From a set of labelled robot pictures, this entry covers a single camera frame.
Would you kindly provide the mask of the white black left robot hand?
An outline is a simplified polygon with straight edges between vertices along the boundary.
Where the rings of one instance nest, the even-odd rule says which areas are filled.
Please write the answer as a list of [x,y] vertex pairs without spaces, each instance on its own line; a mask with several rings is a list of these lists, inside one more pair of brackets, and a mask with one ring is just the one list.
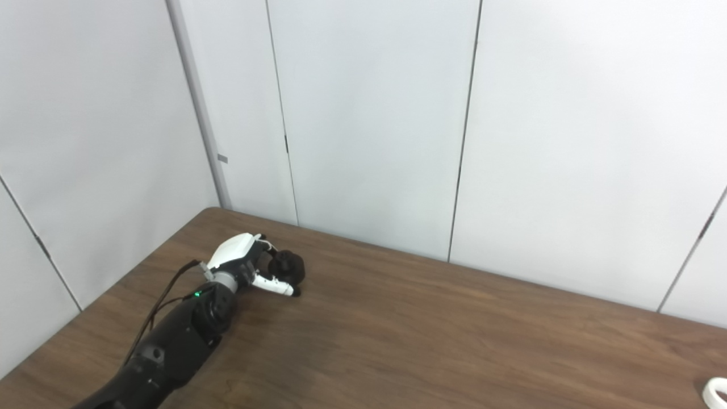
[[264,235],[242,233],[221,243],[203,265],[211,285],[225,287],[233,294],[256,287],[275,294],[299,297],[306,273],[298,254],[281,251]]

